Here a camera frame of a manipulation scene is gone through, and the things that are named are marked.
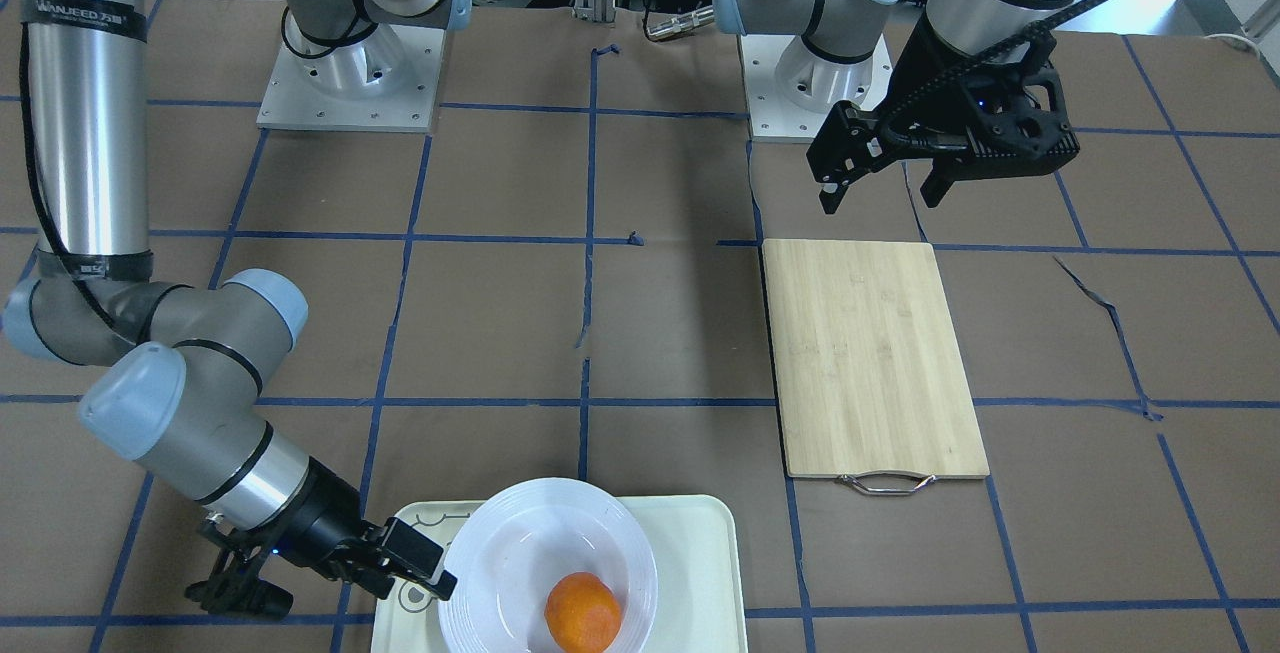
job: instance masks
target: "silver robot arm segment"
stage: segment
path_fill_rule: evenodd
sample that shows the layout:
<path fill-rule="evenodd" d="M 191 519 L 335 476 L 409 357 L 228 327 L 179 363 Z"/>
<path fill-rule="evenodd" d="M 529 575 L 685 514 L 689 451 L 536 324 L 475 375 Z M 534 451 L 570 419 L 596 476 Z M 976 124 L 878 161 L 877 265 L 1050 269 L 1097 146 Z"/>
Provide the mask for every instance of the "silver robot arm segment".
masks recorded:
<path fill-rule="evenodd" d="M 896 1 L 713 0 L 713 6 L 724 33 L 795 35 L 778 61 L 782 92 L 804 109 L 827 111 L 870 91 L 872 56 Z"/>
<path fill-rule="evenodd" d="M 81 421 L 211 513 L 221 553 L 187 597 L 214 613 L 279 618 L 271 554 L 385 597 L 393 576 L 442 598 L 443 549 L 361 516 L 360 496 L 253 412 L 307 316 L 285 278 L 247 270 L 219 289 L 151 279 L 143 0 L 24 0 L 20 88 L 38 275 L 4 309 L 32 356 L 111 366 Z M 229 533 L 219 529 L 225 521 Z"/>
<path fill-rule="evenodd" d="M 471 0 L 287 1 L 280 38 L 301 76 L 285 76 L 285 85 L 271 93 L 292 101 L 288 85 L 302 85 L 303 99 L 306 88 L 311 88 L 320 92 L 321 100 L 339 106 L 390 100 L 421 85 L 424 74 L 413 59 L 422 51 L 412 50 L 406 42 L 407 33 L 397 33 L 393 26 L 462 29 L 471 20 Z"/>

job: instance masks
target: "white tray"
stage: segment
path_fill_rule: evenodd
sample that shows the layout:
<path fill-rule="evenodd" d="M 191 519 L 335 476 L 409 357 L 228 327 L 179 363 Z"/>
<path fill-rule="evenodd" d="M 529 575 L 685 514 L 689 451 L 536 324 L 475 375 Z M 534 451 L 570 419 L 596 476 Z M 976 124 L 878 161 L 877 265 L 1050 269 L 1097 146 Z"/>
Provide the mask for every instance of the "white tray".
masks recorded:
<path fill-rule="evenodd" d="M 746 653 L 733 516 L 710 496 L 618 498 L 658 562 L 658 617 L 644 653 Z M 448 545 L 480 501 L 410 503 L 396 516 Z M 448 653 L 434 598 L 397 581 L 374 615 L 371 653 Z"/>

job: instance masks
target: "cutting board handle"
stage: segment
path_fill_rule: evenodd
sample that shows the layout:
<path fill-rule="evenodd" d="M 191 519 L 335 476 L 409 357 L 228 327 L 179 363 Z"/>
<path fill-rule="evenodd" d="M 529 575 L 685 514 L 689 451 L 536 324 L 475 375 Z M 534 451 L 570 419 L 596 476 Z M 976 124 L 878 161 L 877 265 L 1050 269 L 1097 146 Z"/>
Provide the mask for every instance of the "cutting board handle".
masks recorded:
<path fill-rule="evenodd" d="M 890 476 L 893 476 L 893 478 L 901 478 L 901 479 L 906 479 L 909 481 L 913 481 L 914 485 L 910 485 L 910 488 L 872 488 L 872 487 L 867 485 L 856 475 L 842 475 L 842 476 L 840 476 L 840 478 L 836 479 L 836 483 L 842 483 L 842 484 L 847 485 L 849 488 L 852 488 L 854 490 L 856 490 L 856 492 L 859 492 L 859 493 L 861 493 L 864 496 L 910 496 L 913 493 L 923 490 L 924 487 L 927 487 L 931 483 L 938 480 L 938 476 L 936 476 L 936 475 L 923 475 L 923 476 L 922 475 L 908 475 L 908 474 L 872 474 L 872 475 L 874 475 L 874 476 L 886 476 L 886 475 L 890 475 Z"/>

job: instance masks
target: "white plate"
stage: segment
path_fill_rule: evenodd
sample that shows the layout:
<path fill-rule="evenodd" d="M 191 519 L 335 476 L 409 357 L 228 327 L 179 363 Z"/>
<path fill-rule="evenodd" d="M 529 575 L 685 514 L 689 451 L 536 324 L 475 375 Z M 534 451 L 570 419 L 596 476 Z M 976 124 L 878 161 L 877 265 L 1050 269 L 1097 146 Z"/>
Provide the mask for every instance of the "white plate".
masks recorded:
<path fill-rule="evenodd" d="M 498 493 L 467 520 L 444 558 L 458 588 L 439 604 L 452 653 L 549 653 L 552 588 L 595 574 L 622 604 L 608 653 L 636 653 L 658 608 L 658 567 L 635 517 L 594 485 L 538 479 Z"/>
<path fill-rule="evenodd" d="M 710 496 L 618 498 L 658 562 L 658 617 L 644 653 L 748 653 L 733 516 Z M 480 501 L 419 502 L 396 516 L 448 547 Z M 371 653 L 448 653 L 439 601 L 397 580 L 378 602 Z"/>

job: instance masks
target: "blue tape line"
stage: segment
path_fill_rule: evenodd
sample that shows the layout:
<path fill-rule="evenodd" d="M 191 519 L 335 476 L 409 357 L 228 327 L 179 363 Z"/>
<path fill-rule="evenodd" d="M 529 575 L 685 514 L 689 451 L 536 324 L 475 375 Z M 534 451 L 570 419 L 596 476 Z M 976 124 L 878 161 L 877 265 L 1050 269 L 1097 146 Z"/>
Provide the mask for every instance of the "blue tape line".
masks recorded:
<path fill-rule="evenodd" d="M 151 236 L 155 238 L 221 238 L 227 236 L 225 230 L 196 230 L 196 229 L 151 229 Z"/>
<path fill-rule="evenodd" d="M 1179 131 L 1178 134 L 1190 138 L 1280 138 L 1280 133 L 1245 133 L 1219 131 Z"/>
<path fill-rule="evenodd" d="M 1140 411 L 1142 402 L 1124 398 L 974 398 L 974 406 L 1002 407 L 1002 406 L 1051 406 L 1065 408 L 1125 408 L 1134 412 Z"/>
<path fill-rule="evenodd" d="M 575 238 L 571 236 L 457 236 L 447 233 L 416 233 L 413 239 L 430 239 L 435 243 L 539 243 L 545 246 L 582 246 L 585 243 L 602 243 L 602 239 Z M 626 238 L 611 238 L 607 242 L 613 246 L 625 246 Z"/>
<path fill-rule="evenodd" d="M 591 330 L 591 283 L 595 275 L 595 143 L 599 123 L 599 59 L 613 52 L 621 52 L 617 44 L 600 50 L 591 47 L 590 65 L 590 108 L 588 109 L 586 133 L 586 246 L 582 255 L 582 328 L 579 330 L 573 348 L 581 348 L 586 342 L 586 334 Z"/>
<path fill-rule="evenodd" d="M 1027 597 L 1023 595 L 1023 580 L 1018 575 L 1018 562 L 1014 561 L 1014 545 L 1009 540 L 1009 528 L 1005 525 L 1005 512 L 1000 507 L 1000 494 L 996 492 L 995 476 L 987 476 L 987 497 L 991 499 L 991 512 L 996 517 L 996 531 L 1000 534 L 1000 548 L 1005 552 L 1005 566 L 1009 568 L 1009 583 L 1014 589 L 1014 602 L 1018 604 L 1018 617 L 1023 624 L 1023 638 L 1027 639 L 1029 653 L 1037 653 L 1036 631 L 1032 630 L 1032 617 L 1027 611 Z"/>
<path fill-rule="evenodd" d="M 1277 410 L 1280 401 L 1179 401 L 1161 399 L 1152 401 L 1157 406 L 1170 408 L 1243 408 L 1243 410 Z"/>
<path fill-rule="evenodd" d="M 1080 246 L 1084 248 L 1089 247 L 1089 239 L 1084 237 L 1084 227 L 1080 225 L 1080 216 L 1075 213 L 1075 205 L 1071 204 L 1071 195 L 1066 192 L 1066 182 L 1062 181 L 1062 172 L 1053 172 L 1053 181 L 1057 182 L 1057 189 L 1062 193 L 1062 202 L 1066 204 L 1066 214 L 1071 216 L 1071 225 L 1075 227 L 1075 236 L 1080 239 Z"/>
<path fill-rule="evenodd" d="M 338 593 L 338 616 L 334 616 L 333 633 L 329 634 L 329 653 L 342 653 L 342 639 L 347 634 L 347 626 L 343 625 L 340 616 L 347 612 L 347 607 L 351 604 L 351 584 L 343 583 L 342 592 Z"/>
<path fill-rule="evenodd" d="M 1169 115 L 1169 110 L 1165 109 L 1165 102 L 1160 100 L 1160 93 L 1156 92 L 1156 87 L 1151 82 L 1151 76 L 1147 76 L 1147 69 L 1143 68 L 1142 60 L 1138 58 L 1138 51 L 1134 50 L 1133 42 L 1129 41 L 1128 35 L 1121 35 L 1120 40 L 1124 41 L 1125 49 L 1129 51 L 1129 58 L 1133 59 L 1133 64 L 1138 67 L 1138 73 L 1142 76 L 1143 83 L 1147 83 L 1147 91 L 1151 93 L 1152 100 L 1156 101 L 1156 106 L 1160 109 L 1160 115 L 1164 117 L 1165 123 L 1174 134 L 1178 150 L 1183 152 L 1187 166 L 1189 166 L 1192 175 L 1196 178 L 1196 183 L 1199 186 L 1201 193 L 1204 196 L 1204 202 L 1208 204 L 1210 210 L 1217 220 L 1217 225 L 1222 229 L 1222 234 L 1226 236 L 1226 242 L 1231 247 L 1231 251 L 1236 254 L 1236 260 L 1239 261 L 1240 268 L 1244 269 L 1244 277 L 1249 280 L 1249 286 L 1253 287 L 1253 293 L 1258 297 L 1258 303 L 1262 305 L 1262 310 L 1266 311 L 1267 319 L 1271 321 L 1271 328 L 1276 332 L 1276 334 L 1280 334 L 1280 319 L 1276 318 L 1275 310 L 1271 309 L 1271 303 L 1267 302 L 1267 297 L 1262 293 L 1262 287 L 1258 286 L 1258 280 L 1253 275 L 1253 269 L 1249 268 L 1249 261 L 1240 255 L 1239 243 L 1235 242 L 1235 237 L 1231 234 L 1230 227 L 1226 225 L 1226 219 L 1222 216 L 1222 211 L 1219 210 L 1217 202 L 1213 201 L 1213 196 L 1210 193 L 1208 186 L 1204 183 L 1204 178 L 1199 173 L 1198 166 L 1196 166 L 1196 161 L 1192 160 L 1192 152 L 1187 150 L 1187 143 L 1183 141 L 1178 125 L 1174 125 L 1174 119 Z"/>
<path fill-rule="evenodd" d="M 1183 502 L 1183 510 L 1187 511 L 1187 520 L 1192 524 L 1192 530 L 1196 533 L 1196 543 L 1201 547 L 1201 553 L 1204 557 L 1204 565 L 1208 567 L 1208 575 L 1213 579 L 1213 588 L 1217 590 L 1217 598 L 1224 608 L 1226 608 L 1226 618 L 1231 622 L 1231 631 L 1235 634 L 1235 643 L 1240 647 L 1240 653 L 1249 653 L 1249 644 L 1244 640 L 1244 631 L 1240 629 L 1240 621 L 1235 617 L 1235 609 L 1231 607 L 1231 601 L 1226 595 L 1226 585 L 1222 584 L 1222 575 L 1217 570 L 1217 563 L 1213 562 L 1213 553 L 1208 549 L 1208 539 L 1204 538 L 1204 530 L 1199 525 L 1199 519 L 1196 516 L 1196 507 L 1192 506 L 1192 498 L 1187 493 L 1187 485 L 1183 484 L 1183 476 L 1178 471 L 1178 462 L 1174 461 L 1174 452 L 1169 448 L 1169 442 L 1165 440 L 1165 434 L 1156 434 L 1156 440 L 1160 442 L 1160 451 L 1165 453 L 1165 464 L 1169 466 L 1169 475 L 1174 478 L 1174 488 L 1178 489 L 1178 498 Z"/>
<path fill-rule="evenodd" d="M 818 643 L 813 634 L 813 607 L 809 602 L 809 584 L 804 577 L 804 535 L 800 531 L 800 510 L 796 504 L 796 481 L 786 476 L 787 520 L 791 524 L 791 553 L 796 562 L 796 585 L 800 593 L 800 618 L 804 624 L 804 647 L 806 653 L 817 653 Z"/>
<path fill-rule="evenodd" d="M 1280 601 L 1233 601 L 1236 608 L 1276 608 Z M 1087 613 L 1107 611 L 1213 611 L 1222 602 L 1213 598 L 1152 599 L 1152 601 L 1062 601 L 1048 603 L 968 603 L 934 606 L 849 606 L 812 608 L 814 618 L 895 618 L 922 616 L 1007 616 L 1021 611 L 1028 613 Z M 748 608 L 746 618 L 800 618 L 800 608 Z"/>
<path fill-rule="evenodd" d="M 5 627 L 90 627 L 97 625 L 99 616 L 0 616 L 0 629 Z M 173 616 L 109 616 L 109 627 L 164 627 L 164 626 L 315 626 L 333 625 L 343 621 L 347 625 L 370 625 L 372 613 L 348 613 L 339 617 L 332 613 L 291 613 L 282 621 L 261 621 L 253 618 L 233 618 L 206 615 Z"/>
<path fill-rule="evenodd" d="M 383 406 L 397 408 L 520 408 L 577 407 L 577 398 L 384 398 Z"/>
<path fill-rule="evenodd" d="M 236 239 L 236 229 L 239 228 L 239 219 L 244 214 L 244 202 L 248 201 L 248 192 L 253 187 L 253 175 L 257 175 L 257 165 L 262 161 L 262 150 L 266 147 L 266 138 L 271 132 L 262 129 L 257 134 L 257 146 L 250 160 L 248 170 L 244 174 L 244 183 L 241 186 L 239 197 L 236 198 L 236 207 L 232 211 L 232 220 L 227 224 L 227 234 L 223 238 L 223 247 L 218 251 L 218 262 L 214 264 L 214 273 L 209 277 L 209 289 L 218 288 L 218 282 L 223 278 L 223 269 L 227 268 L 227 255 L 230 252 L 232 241 Z"/>
<path fill-rule="evenodd" d="M 0 627 L 88 627 L 97 616 L 0 616 Z"/>
<path fill-rule="evenodd" d="M 468 111 L 590 111 L 581 106 L 522 106 L 517 102 L 440 102 L 440 108 Z"/>
<path fill-rule="evenodd" d="M 0 393 L 0 403 L 38 403 L 60 405 L 79 402 L 81 394 L 45 394 L 45 393 Z M 576 407 L 580 398 L 384 398 L 384 407 L 402 408 L 447 408 L 447 407 Z M 365 407 L 375 403 L 374 398 L 308 398 L 308 397 L 266 397 L 259 398 L 259 406 L 276 407 Z M 589 403 L 596 407 L 621 408 L 745 408 L 777 406 L 774 398 L 590 398 Z M 974 398 L 974 406 L 979 407 L 1103 407 L 1126 408 L 1138 412 L 1139 401 L 1124 398 L 1024 398 L 1024 397 L 987 397 Z M 1228 408 L 1228 410 L 1280 410 L 1280 401 L 1231 401 L 1231 399 L 1152 399 L 1153 406 L 1161 408 Z"/>
<path fill-rule="evenodd" d="M 772 408 L 777 406 L 774 398 L 591 398 L 591 405 L 598 407 L 637 407 L 637 408 Z"/>
<path fill-rule="evenodd" d="M 148 99 L 148 106 L 189 106 L 205 109 L 256 109 L 261 101 L 198 101 L 184 99 Z"/>
<path fill-rule="evenodd" d="M 1151 128 L 1089 128 L 1079 125 L 1076 133 L 1111 133 L 1111 134 L 1183 134 L 1190 138 L 1280 138 L 1280 133 L 1252 133 L 1243 131 L 1157 131 Z"/>
<path fill-rule="evenodd" d="M 161 5 L 164 5 L 164 0 L 156 0 L 155 5 L 151 6 L 151 12 L 147 14 L 147 33 L 151 32 L 151 24 L 155 24 L 156 14 L 160 13 Z"/>
<path fill-rule="evenodd" d="M 1115 134 L 1172 134 L 1169 131 L 1156 128 L 1088 128 L 1088 125 L 1075 125 L 1076 133 L 1115 133 Z"/>
<path fill-rule="evenodd" d="M 404 239 L 403 233 L 316 233 L 306 230 L 237 230 L 236 237 L 276 239 Z"/>
<path fill-rule="evenodd" d="M 374 405 L 372 398 L 259 398 L 257 406 L 296 406 L 301 408 L 362 407 Z"/>
<path fill-rule="evenodd" d="M 124 530 L 124 543 L 120 545 L 120 556 L 115 561 L 115 571 L 111 574 L 111 584 L 106 589 L 106 599 L 102 601 L 102 612 L 93 626 L 93 638 L 90 641 L 90 653 L 102 649 L 102 638 L 106 635 L 106 626 L 111 609 L 115 607 L 115 597 L 120 593 L 120 583 L 124 581 L 124 570 L 129 566 L 129 556 L 133 553 L 133 542 L 138 538 L 138 528 L 142 525 L 142 512 L 146 511 L 147 501 L 151 497 L 151 483 L 155 480 L 150 472 L 142 476 L 142 485 L 138 488 L 138 498 L 133 503 L 133 517 Z"/>
<path fill-rule="evenodd" d="M 369 440 L 365 447 L 365 465 L 360 474 L 360 515 L 365 516 L 365 506 L 369 503 L 369 488 L 374 478 L 374 460 L 378 457 L 378 434 L 381 429 L 383 407 L 387 399 L 387 379 L 392 370 L 392 356 L 396 351 L 396 334 L 399 330 L 399 318 L 404 307 L 404 288 L 408 284 L 410 264 L 413 257 L 413 232 L 417 228 L 419 211 L 422 207 L 422 191 L 426 188 L 426 172 L 431 160 L 431 138 L 422 141 L 422 155 L 417 166 L 417 182 L 413 184 L 413 197 L 410 202 L 408 223 L 404 225 L 404 248 L 401 255 L 401 280 L 396 292 L 396 312 L 392 315 L 390 325 L 387 326 L 387 342 L 383 344 L 383 362 L 378 370 L 378 387 L 374 393 L 374 411 L 369 416 Z M 343 585 L 338 597 L 338 615 L 347 613 L 351 601 L 351 585 Z M 332 653 L 340 653 L 343 638 L 343 622 L 334 624 L 333 639 L 330 639 Z"/>
<path fill-rule="evenodd" d="M 582 384 L 577 403 L 577 479 L 586 480 L 586 446 L 589 443 L 588 425 L 591 416 L 591 359 L 582 360 Z"/>
<path fill-rule="evenodd" d="M 700 117 L 700 119 L 748 120 L 745 111 L 646 111 L 639 109 L 596 109 L 603 115 L 631 117 Z"/>
<path fill-rule="evenodd" d="M 81 394 L 0 393 L 0 403 L 79 403 Z"/>

